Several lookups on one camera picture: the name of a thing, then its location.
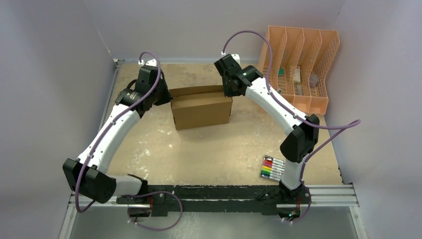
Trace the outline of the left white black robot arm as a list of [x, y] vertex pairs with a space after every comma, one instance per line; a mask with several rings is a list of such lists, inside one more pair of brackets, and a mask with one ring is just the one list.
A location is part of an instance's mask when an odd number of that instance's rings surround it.
[[128, 174], [109, 176], [111, 161], [129, 131], [153, 106], [169, 103], [172, 96], [160, 67], [144, 65], [138, 77], [117, 96], [110, 116], [90, 145], [76, 158], [66, 159], [63, 171], [72, 191], [95, 202], [129, 195], [135, 203], [148, 199], [146, 180]]

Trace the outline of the brown cardboard box sheet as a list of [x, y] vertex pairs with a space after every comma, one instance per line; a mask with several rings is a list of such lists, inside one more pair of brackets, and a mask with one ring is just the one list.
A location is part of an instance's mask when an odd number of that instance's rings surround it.
[[222, 85], [171, 89], [171, 110], [176, 130], [229, 123], [233, 99]]

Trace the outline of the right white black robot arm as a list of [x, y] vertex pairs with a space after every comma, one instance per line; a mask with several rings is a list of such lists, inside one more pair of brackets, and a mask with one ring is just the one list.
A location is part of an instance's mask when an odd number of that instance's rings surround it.
[[245, 96], [263, 108], [283, 129], [286, 139], [280, 145], [285, 170], [281, 177], [280, 198], [287, 203], [299, 196], [301, 170], [317, 141], [319, 118], [306, 116], [294, 108], [268, 84], [267, 79], [254, 66], [242, 68], [237, 54], [222, 53], [215, 67], [222, 77], [225, 97]]

